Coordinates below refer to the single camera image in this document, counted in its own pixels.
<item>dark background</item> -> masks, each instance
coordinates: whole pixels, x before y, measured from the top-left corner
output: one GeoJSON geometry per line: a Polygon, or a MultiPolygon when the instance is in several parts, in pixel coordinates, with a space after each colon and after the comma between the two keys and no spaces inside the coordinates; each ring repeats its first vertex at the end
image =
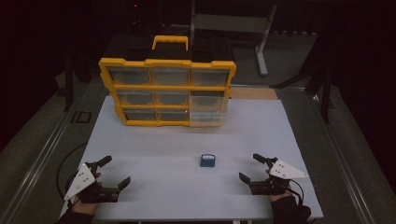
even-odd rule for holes
{"type": "MultiPolygon", "coordinates": [[[[320,34],[308,64],[330,55],[332,84],[339,87],[395,190],[394,4],[282,2],[272,31],[320,34]]],[[[196,9],[261,16],[263,5],[253,0],[244,1],[242,7],[236,0],[197,1],[196,9]]],[[[156,35],[162,32],[162,24],[190,24],[190,13],[191,3],[186,0],[1,1],[0,148],[59,90],[55,77],[64,70],[66,49],[73,52],[80,81],[89,82],[113,34],[156,35]]]]}

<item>yellow frame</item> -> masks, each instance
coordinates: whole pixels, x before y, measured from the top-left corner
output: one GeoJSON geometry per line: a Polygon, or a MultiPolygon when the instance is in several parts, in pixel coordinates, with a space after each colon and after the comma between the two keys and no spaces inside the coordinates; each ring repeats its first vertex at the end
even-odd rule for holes
{"type": "MultiPolygon", "coordinates": [[[[169,39],[158,38],[157,41],[153,43],[153,48],[155,48],[156,42],[185,42],[184,39],[169,39]]],[[[163,126],[163,125],[178,125],[178,126],[190,126],[190,119],[187,117],[183,121],[166,121],[158,120],[157,109],[190,109],[190,105],[123,105],[120,102],[117,90],[172,90],[172,91],[188,91],[190,98],[190,91],[224,91],[224,97],[226,98],[225,105],[227,105],[228,97],[230,94],[230,84],[231,80],[236,72],[236,64],[233,61],[213,61],[211,63],[194,63],[190,60],[163,60],[163,59],[146,59],[142,62],[135,61],[125,61],[122,58],[102,58],[99,62],[99,67],[102,71],[101,78],[106,86],[110,90],[110,93],[115,102],[115,111],[118,117],[121,119],[122,123],[125,125],[137,125],[137,126],[163,126]],[[150,85],[123,85],[115,84],[110,75],[108,67],[131,67],[131,68],[148,68],[148,78],[150,85]],[[188,85],[185,86],[164,86],[164,85],[153,85],[151,80],[150,68],[154,67],[182,67],[189,69],[188,74],[188,85]],[[191,85],[191,74],[190,69],[227,69],[229,70],[229,75],[224,86],[192,86],[191,85]],[[128,120],[123,109],[127,108],[145,108],[154,109],[156,111],[157,120],[128,120]]]]}

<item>white table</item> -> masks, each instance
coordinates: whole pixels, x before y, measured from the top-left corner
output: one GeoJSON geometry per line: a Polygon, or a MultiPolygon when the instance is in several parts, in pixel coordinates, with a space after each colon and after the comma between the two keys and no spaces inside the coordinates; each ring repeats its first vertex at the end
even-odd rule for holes
{"type": "MultiPolygon", "coordinates": [[[[222,127],[124,126],[107,96],[82,157],[113,161],[98,171],[104,187],[127,176],[132,183],[118,203],[102,203],[99,220],[253,220],[272,217],[267,196],[251,195],[238,177],[264,180],[267,166],[253,153],[278,157],[306,172],[288,117],[278,100],[230,100],[222,127]],[[216,155],[214,168],[200,167],[200,156],[216,155]]],[[[309,178],[297,179],[312,218],[323,217],[309,178]]]]}

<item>plastic drawer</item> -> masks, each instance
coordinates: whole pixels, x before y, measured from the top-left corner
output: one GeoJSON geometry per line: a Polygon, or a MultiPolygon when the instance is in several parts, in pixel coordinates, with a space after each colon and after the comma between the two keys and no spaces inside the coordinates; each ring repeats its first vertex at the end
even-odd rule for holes
{"type": "Polygon", "coordinates": [[[191,110],[190,126],[221,126],[224,123],[226,112],[222,110],[191,110]]]}
{"type": "Polygon", "coordinates": [[[192,86],[226,86],[227,69],[191,69],[192,86]]]}
{"type": "Polygon", "coordinates": [[[156,105],[187,105],[189,93],[187,91],[155,91],[156,105]]]}
{"type": "Polygon", "coordinates": [[[158,120],[161,121],[186,121],[189,111],[186,109],[159,109],[158,120]]]}
{"type": "Polygon", "coordinates": [[[152,105],[151,91],[116,90],[122,105],[152,105]]]}
{"type": "Polygon", "coordinates": [[[224,99],[224,91],[192,91],[190,105],[222,108],[224,99]]]}
{"type": "Polygon", "coordinates": [[[149,70],[141,67],[108,67],[114,84],[149,85],[149,70]]]}
{"type": "Polygon", "coordinates": [[[156,120],[154,109],[124,109],[128,120],[156,120]]]}
{"type": "Polygon", "coordinates": [[[179,67],[153,67],[150,69],[151,81],[154,85],[187,86],[189,70],[179,67]]]}

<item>small blue box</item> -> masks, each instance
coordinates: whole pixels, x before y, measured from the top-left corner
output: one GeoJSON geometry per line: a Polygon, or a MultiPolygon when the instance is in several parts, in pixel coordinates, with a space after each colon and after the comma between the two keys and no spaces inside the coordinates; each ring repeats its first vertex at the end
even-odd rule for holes
{"type": "Polygon", "coordinates": [[[201,167],[215,167],[216,157],[212,154],[203,154],[201,156],[201,167]]]}

